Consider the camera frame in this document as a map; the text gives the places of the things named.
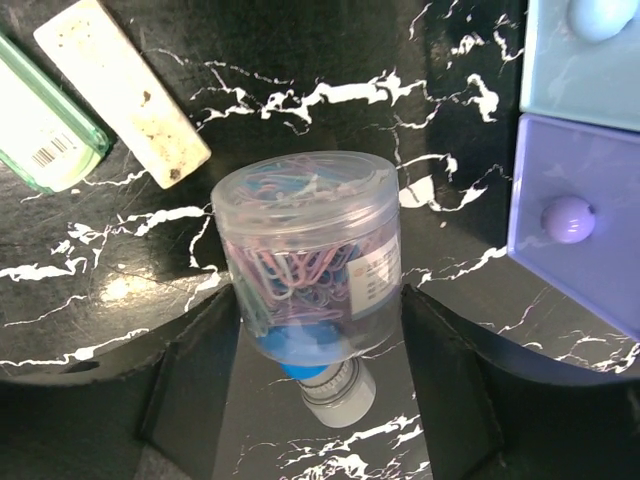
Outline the beige small eraser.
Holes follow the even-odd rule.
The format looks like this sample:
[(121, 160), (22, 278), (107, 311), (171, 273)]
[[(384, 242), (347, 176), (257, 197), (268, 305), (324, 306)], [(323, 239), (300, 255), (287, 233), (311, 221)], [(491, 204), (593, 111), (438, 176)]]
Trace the beige small eraser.
[(74, 3), (33, 37), (161, 188), (210, 158), (188, 117), (100, 2)]

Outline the clear purple pin box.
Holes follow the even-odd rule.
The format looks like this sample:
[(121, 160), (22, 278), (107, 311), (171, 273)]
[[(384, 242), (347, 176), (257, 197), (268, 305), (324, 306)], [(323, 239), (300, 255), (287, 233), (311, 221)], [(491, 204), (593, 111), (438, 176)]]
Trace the clear purple pin box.
[(284, 155), (228, 174), (211, 200), (244, 327), (266, 357), (324, 366), (393, 333), (402, 267), (392, 162)]

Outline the four-compartment pastel drawer organizer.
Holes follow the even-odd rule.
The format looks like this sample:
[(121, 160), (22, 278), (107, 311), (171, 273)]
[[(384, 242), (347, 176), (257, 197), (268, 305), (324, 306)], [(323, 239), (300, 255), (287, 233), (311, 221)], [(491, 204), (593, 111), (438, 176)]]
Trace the four-compartment pastel drawer organizer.
[(639, 5), (528, 5), (507, 251), (639, 334)]

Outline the green correction tape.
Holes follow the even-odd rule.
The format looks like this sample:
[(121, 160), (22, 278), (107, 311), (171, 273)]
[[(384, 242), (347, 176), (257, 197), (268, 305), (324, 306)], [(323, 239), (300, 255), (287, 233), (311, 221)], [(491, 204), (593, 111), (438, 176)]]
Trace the green correction tape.
[(1, 36), (1, 162), (30, 187), (61, 192), (83, 180), (111, 140), (6, 35)]

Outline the blue grey cap sharpener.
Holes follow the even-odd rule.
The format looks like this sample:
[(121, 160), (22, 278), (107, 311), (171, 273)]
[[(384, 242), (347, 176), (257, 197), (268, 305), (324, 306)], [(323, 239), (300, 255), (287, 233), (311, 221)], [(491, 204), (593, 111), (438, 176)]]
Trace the blue grey cap sharpener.
[(280, 367), (301, 388), (307, 408), (329, 428), (355, 424), (374, 403), (376, 383), (360, 358), (325, 366), (281, 364)]

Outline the black marble pattern mat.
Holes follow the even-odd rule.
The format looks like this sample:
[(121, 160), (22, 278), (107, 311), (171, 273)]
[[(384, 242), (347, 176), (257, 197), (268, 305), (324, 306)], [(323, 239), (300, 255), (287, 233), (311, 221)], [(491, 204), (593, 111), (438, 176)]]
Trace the black marble pattern mat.
[[(230, 275), (215, 183), (269, 157), (371, 153), (399, 172), (403, 280), (553, 360), (639, 380), (639, 345), (506, 253), (523, 1), (109, 1), (211, 158), (164, 190), (118, 135), (72, 188), (1, 172), (1, 382), (94, 360)], [(239, 328), (210, 479), (436, 479), (402, 326), (344, 429)]]

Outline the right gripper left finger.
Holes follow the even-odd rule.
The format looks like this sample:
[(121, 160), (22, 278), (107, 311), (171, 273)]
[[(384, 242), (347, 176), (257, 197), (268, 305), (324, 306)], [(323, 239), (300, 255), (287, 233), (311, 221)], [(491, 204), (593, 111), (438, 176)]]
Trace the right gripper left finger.
[(146, 450), (210, 479), (239, 336), (225, 286), (94, 360), (1, 382), (4, 479), (133, 479)]

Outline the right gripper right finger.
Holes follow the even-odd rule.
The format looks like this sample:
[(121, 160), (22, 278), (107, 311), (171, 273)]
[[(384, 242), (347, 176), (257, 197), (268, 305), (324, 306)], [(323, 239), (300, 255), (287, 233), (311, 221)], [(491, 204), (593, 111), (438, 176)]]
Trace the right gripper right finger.
[(434, 478), (638, 478), (638, 378), (553, 360), (411, 286), (401, 321)]

